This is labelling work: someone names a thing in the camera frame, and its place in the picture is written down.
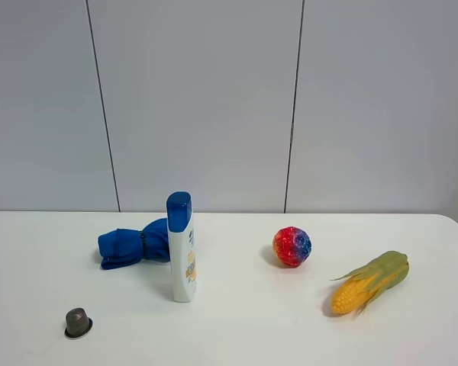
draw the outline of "corn cob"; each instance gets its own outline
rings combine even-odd
[[[404,280],[409,271],[407,256],[399,252],[385,252],[367,265],[344,275],[348,278],[334,293],[331,309],[335,314],[345,314],[365,308],[385,290]]]

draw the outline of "blue bottle cap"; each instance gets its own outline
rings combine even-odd
[[[188,192],[175,192],[166,201],[168,229],[172,233],[182,233],[192,218],[192,198]]]

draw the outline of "white plastic bottle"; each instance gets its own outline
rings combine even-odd
[[[187,192],[171,194],[166,201],[166,211],[173,296],[176,302],[188,303],[193,300],[197,288],[190,194]]]

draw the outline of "table surface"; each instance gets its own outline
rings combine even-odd
[[[100,269],[97,238],[162,213],[0,213],[0,365],[458,364],[458,224],[438,215],[197,213],[198,290],[175,303],[169,265]],[[312,253],[283,268],[285,226]],[[360,316],[332,317],[332,278],[387,250],[411,270]],[[64,316],[84,307],[84,338]]]

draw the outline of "multicolored ball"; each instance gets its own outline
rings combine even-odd
[[[307,233],[297,227],[281,229],[273,238],[273,251],[280,261],[298,267],[311,254],[312,244]]]

